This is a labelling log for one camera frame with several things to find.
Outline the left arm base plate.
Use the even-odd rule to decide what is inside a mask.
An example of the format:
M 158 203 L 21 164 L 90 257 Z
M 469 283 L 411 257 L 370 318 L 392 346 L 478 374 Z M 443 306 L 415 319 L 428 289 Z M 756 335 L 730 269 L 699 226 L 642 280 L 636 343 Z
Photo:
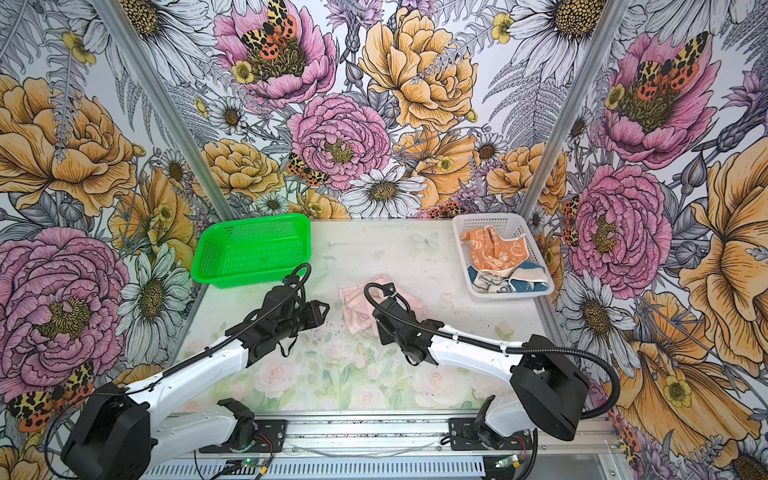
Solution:
M 199 452 L 214 453 L 280 453 L 283 451 L 288 422 L 257 419 L 252 427 L 236 429 L 233 437 L 223 444 L 202 447 Z

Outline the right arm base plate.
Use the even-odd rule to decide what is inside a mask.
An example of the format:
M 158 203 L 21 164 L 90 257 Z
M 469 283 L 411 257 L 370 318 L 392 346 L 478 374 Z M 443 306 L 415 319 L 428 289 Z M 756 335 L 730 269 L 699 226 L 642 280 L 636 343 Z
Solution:
M 468 417 L 448 419 L 447 438 L 441 441 L 452 451 L 519 451 L 530 453 L 533 450 L 531 433 L 517 432 L 509 437 L 501 437 L 489 427 L 481 426 Z

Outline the white plastic basket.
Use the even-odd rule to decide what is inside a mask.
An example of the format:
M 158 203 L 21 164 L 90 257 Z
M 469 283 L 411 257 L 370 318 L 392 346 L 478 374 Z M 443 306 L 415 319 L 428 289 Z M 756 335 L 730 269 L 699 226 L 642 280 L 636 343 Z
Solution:
M 464 214 L 452 220 L 470 297 L 479 303 L 549 296 L 556 282 L 523 217 Z

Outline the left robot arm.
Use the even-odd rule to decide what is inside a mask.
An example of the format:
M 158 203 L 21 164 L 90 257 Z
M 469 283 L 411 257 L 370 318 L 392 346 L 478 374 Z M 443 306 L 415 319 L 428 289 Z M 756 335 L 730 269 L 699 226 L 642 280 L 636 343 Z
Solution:
M 194 356 L 124 387 L 106 384 L 86 400 L 60 458 L 78 479 L 138 479 L 148 469 L 204 447 L 251 448 L 254 413 L 232 398 L 196 414 L 183 404 L 325 323 L 330 307 L 300 287 L 277 286 L 261 308 Z

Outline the pink towel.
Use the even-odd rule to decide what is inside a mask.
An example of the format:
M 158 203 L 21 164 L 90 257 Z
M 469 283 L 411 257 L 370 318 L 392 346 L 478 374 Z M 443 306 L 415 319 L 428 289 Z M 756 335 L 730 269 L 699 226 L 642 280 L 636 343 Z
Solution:
M 339 298 L 342 302 L 343 318 L 348 330 L 352 334 L 358 334 L 371 329 L 375 336 L 378 335 L 376 321 L 373 317 L 373 306 L 368 303 L 364 296 L 364 286 L 367 283 L 377 283 L 385 285 L 393 283 L 393 280 L 386 275 L 379 275 L 366 282 L 344 287 L 339 290 Z M 427 316 L 424 303 L 417 297 L 401 290 L 399 285 L 395 285 L 396 290 L 408 302 L 416 317 L 421 320 Z

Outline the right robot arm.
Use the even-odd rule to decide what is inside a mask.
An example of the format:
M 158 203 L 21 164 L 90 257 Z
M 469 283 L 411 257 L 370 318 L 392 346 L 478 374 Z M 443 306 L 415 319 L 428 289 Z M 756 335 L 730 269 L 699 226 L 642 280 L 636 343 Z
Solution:
M 575 438 L 589 381 L 546 337 L 504 343 L 468 335 L 435 320 L 419 321 L 395 299 L 373 312 L 381 343 L 395 343 L 412 365 L 462 368 L 505 383 L 508 390 L 484 401 L 463 439 L 490 449 L 525 430 L 562 441 Z

